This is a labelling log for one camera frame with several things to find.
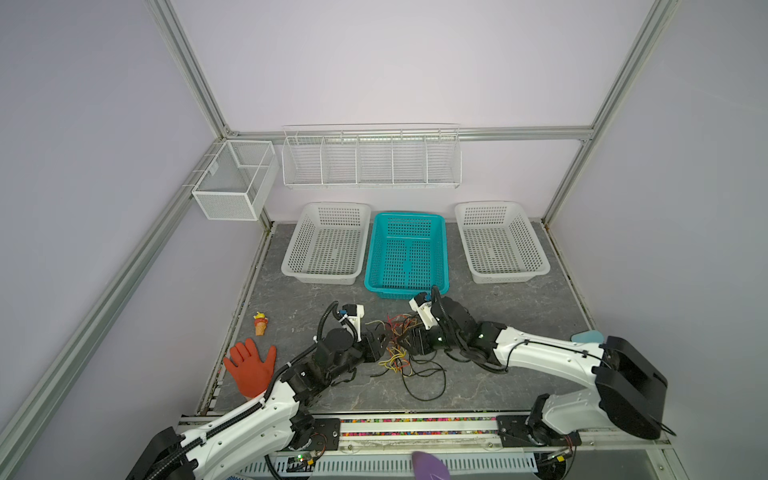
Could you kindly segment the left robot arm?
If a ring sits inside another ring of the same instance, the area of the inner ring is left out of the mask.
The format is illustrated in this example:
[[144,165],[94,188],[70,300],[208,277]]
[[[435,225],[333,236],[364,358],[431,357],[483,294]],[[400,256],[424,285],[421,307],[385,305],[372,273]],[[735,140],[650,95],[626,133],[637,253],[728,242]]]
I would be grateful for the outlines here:
[[321,316],[315,342],[277,369],[265,391],[201,427],[156,434],[129,479],[226,479],[255,460],[286,447],[306,446],[314,418],[308,407],[325,390],[375,363],[389,343],[381,322],[363,322],[360,305],[332,303]]

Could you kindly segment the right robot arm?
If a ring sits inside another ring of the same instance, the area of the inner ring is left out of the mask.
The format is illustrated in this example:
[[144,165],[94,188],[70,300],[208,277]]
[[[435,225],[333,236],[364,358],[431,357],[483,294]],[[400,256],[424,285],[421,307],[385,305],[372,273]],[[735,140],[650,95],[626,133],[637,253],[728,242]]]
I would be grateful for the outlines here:
[[488,373],[524,368],[579,385],[575,392],[536,398],[523,424],[524,438],[534,445],[552,445],[589,429],[618,428],[645,440],[657,440],[669,430],[663,422],[668,381],[626,339],[565,341],[476,321],[438,290],[417,294],[409,305],[420,320],[408,332],[413,355],[443,350]]

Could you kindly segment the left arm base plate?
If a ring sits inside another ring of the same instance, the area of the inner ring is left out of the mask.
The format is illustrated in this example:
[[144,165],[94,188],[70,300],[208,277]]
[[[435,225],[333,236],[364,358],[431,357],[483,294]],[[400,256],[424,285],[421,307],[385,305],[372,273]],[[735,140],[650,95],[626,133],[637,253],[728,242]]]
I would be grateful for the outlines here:
[[341,439],[341,420],[315,417],[295,431],[287,446],[292,451],[336,451]]

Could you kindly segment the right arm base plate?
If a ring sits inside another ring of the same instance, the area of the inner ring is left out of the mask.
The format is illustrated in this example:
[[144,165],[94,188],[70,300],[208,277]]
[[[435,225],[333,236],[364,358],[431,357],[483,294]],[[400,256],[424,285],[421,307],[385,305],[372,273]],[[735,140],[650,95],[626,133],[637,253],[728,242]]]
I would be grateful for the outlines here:
[[522,414],[496,416],[498,436],[503,447],[579,447],[582,445],[578,432],[560,434],[543,422],[529,426],[527,420],[528,416]]

